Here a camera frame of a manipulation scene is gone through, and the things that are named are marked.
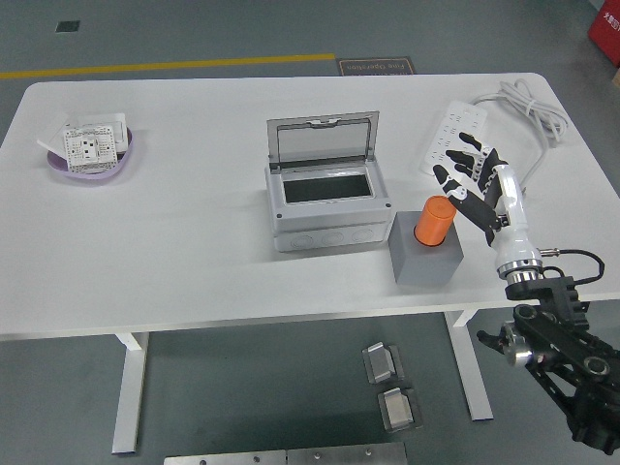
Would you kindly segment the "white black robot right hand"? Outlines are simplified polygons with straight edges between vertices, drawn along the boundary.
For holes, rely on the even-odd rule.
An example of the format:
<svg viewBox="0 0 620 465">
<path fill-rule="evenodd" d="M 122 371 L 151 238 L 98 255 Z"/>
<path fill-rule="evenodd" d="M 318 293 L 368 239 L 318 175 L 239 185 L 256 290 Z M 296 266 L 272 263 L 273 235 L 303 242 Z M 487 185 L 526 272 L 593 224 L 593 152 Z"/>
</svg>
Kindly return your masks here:
<svg viewBox="0 0 620 465">
<path fill-rule="evenodd" d="M 453 169 L 467 175 L 479 188 L 475 194 L 460 184 L 442 165 L 433 172 L 450 203 L 481 229 L 489 247 L 497 254 L 498 276 L 510 284 L 543 277 L 543 259 L 528 238 L 528 222 L 521 188 L 511 166 L 495 148 L 472 135 L 459 138 L 471 148 L 448 150 Z"/>
</svg>

